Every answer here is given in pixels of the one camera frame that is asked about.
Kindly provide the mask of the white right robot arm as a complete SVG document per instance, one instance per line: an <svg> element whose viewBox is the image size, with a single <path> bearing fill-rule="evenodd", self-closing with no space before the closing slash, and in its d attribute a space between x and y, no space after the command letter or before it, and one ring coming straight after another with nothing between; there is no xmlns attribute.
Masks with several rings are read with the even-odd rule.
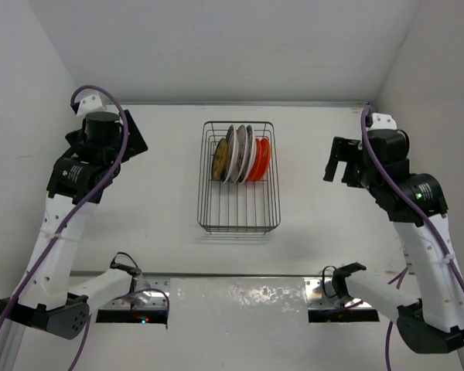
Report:
<svg viewBox="0 0 464 371"><path fill-rule="evenodd" d="M333 268L322 282L331 304L359 298L397 326L417 354L447 354L464 347L464 280L450 241L448 205L438 180L410 170L408 135L388 114L366 106L360 116L361 138L333 139L324 181L331 182L339 163L350 188L365 189L386 213L401 242L418 296L405 294L351 263Z"/></svg>

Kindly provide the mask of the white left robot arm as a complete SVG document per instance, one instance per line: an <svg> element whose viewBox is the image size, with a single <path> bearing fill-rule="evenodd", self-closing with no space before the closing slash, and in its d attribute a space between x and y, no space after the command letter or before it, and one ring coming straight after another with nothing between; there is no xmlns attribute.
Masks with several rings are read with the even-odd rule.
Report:
<svg viewBox="0 0 464 371"><path fill-rule="evenodd" d="M113 263L101 275L71 287L70 272L87 219L130 158L147 151L129 111L94 85L78 88L70 106L81 117L67 134L46 187L42 226L26 272L13 294L0 299L5 320L64 339L87 328L93 311L133 289L139 269Z"/></svg>

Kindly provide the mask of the yellow patterned plate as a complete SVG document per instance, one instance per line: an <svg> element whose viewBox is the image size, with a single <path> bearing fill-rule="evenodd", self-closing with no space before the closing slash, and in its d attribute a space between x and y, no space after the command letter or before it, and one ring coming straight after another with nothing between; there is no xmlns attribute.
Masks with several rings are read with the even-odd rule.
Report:
<svg viewBox="0 0 464 371"><path fill-rule="evenodd" d="M215 181L221 180L227 164L228 143L226 138L221 138L218 142L216 150L213 154L211 167L211 179Z"/></svg>

